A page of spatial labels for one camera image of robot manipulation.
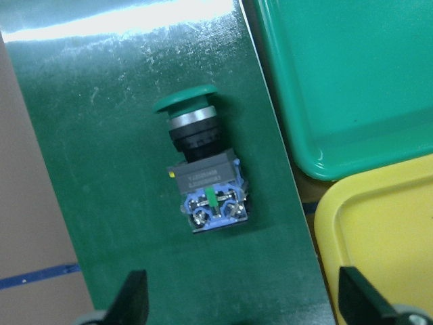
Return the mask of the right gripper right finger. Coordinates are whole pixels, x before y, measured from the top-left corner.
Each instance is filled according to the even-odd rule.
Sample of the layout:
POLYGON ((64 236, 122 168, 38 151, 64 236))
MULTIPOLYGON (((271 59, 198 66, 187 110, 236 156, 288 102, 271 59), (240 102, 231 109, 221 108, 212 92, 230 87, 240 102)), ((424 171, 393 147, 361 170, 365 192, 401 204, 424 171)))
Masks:
POLYGON ((354 266, 339 269, 338 309, 346 324, 396 324, 398 313, 354 266))

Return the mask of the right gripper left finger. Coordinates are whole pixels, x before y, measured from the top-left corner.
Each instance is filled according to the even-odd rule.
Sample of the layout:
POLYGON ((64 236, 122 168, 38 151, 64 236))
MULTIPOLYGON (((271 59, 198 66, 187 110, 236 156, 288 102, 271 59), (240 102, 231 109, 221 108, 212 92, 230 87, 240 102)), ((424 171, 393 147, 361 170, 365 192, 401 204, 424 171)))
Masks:
POLYGON ((146 324, 149 317, 147 272, 131 271, 113 304, 103 317, 102 324, 146 324))

